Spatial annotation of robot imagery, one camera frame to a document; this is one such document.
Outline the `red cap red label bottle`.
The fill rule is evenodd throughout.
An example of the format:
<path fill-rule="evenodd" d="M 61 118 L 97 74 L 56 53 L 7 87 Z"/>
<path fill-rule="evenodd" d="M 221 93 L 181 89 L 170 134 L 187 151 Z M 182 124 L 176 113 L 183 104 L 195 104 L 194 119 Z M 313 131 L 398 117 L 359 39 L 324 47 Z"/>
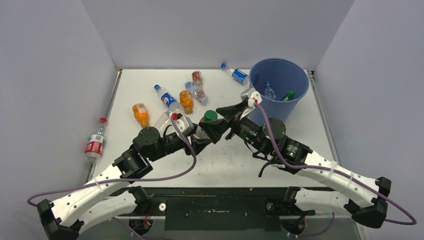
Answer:
<path fill-rule="evenodd" d="M 104 144 L 106 141 L 106 128 L 108 120 L 105 117 L 99 119 L 96 131 L 90 135 L 88 144 L 85 149 L 85 159 L 87 162 L 94 164 L 102 156 Z"/>

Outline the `crushed blue label bottle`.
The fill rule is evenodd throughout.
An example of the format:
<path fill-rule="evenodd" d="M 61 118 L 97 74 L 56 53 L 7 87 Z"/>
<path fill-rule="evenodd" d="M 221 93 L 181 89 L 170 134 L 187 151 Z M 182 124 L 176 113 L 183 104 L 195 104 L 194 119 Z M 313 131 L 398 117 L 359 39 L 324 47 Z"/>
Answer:
<path fill-rule="evenodd" d="M 264 84 L 265 87 L 265 91 L 264 91 L 264 96 L 270 100 L 275 100 L 276 99 L 276 95 L 274 90 L 272 89 L 272 84 L 270 81 L 267 81 Z"/>

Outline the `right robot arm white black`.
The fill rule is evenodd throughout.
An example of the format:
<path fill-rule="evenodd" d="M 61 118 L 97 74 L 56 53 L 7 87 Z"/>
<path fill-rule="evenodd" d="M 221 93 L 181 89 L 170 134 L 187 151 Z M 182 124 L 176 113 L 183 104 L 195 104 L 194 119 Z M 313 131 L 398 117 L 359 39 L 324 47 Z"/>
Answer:
<path fill-rule="evenodd" d="M 355 222 L 378 229 L 387 220 L 391 181 L 370 178 L 347 170 L 328 160 L 309 146 L 286 135 L 283 121 L 266 117 L 262 125 L 247 118 L 253 105 L 239 103 L 221 107 L 220 119 L 201 121 L 199 126 L 212 142 L 237 136 L 262 155 L 266 165 L 293 175 L 314 180 L 328 187 L 317 191 L 299 186 L 289 187 L 283 209 L 289 214 L 323 211 L 351 217 Z"/>

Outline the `green plastic bottle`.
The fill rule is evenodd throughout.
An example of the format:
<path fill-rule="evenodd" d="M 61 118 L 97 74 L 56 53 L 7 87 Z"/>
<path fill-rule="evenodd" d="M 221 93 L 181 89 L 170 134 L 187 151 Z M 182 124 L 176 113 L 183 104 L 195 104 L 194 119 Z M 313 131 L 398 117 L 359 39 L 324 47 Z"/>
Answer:
<path fill-rule="evenodd" d="M 295 93 L 291 90 L 287 91 L 286 94 L 280 99 L 281 102 L 291 101 L 295 96 Z"/>

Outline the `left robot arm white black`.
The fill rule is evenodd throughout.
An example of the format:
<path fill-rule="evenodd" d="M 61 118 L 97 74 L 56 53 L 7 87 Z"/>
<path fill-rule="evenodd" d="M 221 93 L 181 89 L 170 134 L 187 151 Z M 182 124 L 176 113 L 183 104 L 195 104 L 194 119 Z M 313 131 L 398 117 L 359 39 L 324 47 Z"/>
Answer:
<path fill-rule="evenodd" d="M 134 212 L 144 215 L 149 201 L 140 186 L 124 193 L 109 196 L 135 182 L 161 182 L 179 178 L 191 170 L 160 178 L 146 178 L 153 170 L 151 162 L 179 150 L 196 157 L 207 145 L 208 138 L 198 138 L 198 125 L 188 129 L 174 127 L 174 132 L 163 135 L 155 127 L 143 128 L 132 145 L 103 172 L 86 184 L 65 190 L 66 195 L 55 200 L 44 199 L 37 205 L 40 222 L 49 240 L 76 240 L 85 230 L 113 217 Z"/>

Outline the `green cap tea bottle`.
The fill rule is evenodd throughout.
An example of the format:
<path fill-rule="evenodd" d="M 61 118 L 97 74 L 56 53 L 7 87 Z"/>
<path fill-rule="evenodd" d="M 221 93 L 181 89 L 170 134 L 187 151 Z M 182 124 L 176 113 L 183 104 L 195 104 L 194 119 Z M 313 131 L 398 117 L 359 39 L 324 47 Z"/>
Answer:
<path fill-rule="evenodd" d="M 214 111 L 214 110 L 207 110 L 203 117 L 200 119 L 200 123 L 203 122 L 209 122 L 209 121 L 214 121 L 218 119 L 218 114 Z M 197 126 L 196 128 L 196 132 L 194 137 L 198 140 L 198 141 L 205 141 L 209 139 L 209 136 L 207 135 L 207 133 L 200 127 L 200 125 Z"/>

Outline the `clear bottle silver cap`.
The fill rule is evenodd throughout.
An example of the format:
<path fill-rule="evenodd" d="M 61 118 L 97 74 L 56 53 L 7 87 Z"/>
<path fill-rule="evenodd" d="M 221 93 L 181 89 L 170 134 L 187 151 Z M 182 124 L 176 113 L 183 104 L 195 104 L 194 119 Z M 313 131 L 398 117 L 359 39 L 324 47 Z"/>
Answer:
<path fill-rule="evenodd" d="M 161 137 L 166 135 L 166 130 L 169 132 L 169 128 L 172 128 L 172 122 L 171 122 L 171 118 L 173 116 L 173 112 L 171 111 L 166 111 L 164 112 L 159 119 L 156 121 L 156 123 L 153 125 L 154 128 L 156 128 L 158 130 L 158 133 Z"/>

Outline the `blue plastic bin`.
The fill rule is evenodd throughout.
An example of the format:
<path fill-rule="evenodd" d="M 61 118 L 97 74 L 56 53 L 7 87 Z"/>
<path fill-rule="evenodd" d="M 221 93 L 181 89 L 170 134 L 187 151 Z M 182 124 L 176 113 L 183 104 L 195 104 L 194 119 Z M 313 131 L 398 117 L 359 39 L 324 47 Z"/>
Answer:
<path fill-rule="evenodd" d="M 298 64 L 283 58 L 263 59 L 253 65 L 249 72 L 250 87 L 262 97 L 260 105 L 269 118 L 286 122 L 298 102 L 310 87 L 307 73 Z M 276 99 L 265 97 L 265 83 L 271 82 Z M 287 91 L 293 91 L 290 101 L 280 101 Z"/>

